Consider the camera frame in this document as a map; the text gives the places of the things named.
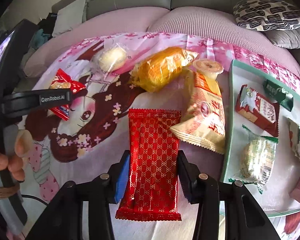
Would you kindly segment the person left hand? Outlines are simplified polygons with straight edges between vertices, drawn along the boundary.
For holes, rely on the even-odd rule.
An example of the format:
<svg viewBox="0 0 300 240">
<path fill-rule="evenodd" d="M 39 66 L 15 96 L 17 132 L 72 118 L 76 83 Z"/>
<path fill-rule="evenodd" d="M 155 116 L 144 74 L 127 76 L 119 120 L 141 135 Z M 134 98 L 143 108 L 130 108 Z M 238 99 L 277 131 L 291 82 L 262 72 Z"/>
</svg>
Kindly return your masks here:
<svg viewBox="0 0 300 240">
<path fill-rule="evenodd" d="M 8 157 L 0 153 L 0 171 L 8 168 L 12 177 L 22 182 L 25 179 L 24 161 L 27 160 L 27 154 L 33 149 L 33 139 L 31 133 L 22 129 L 18 131 L 13 154 Z"/>
</svg>

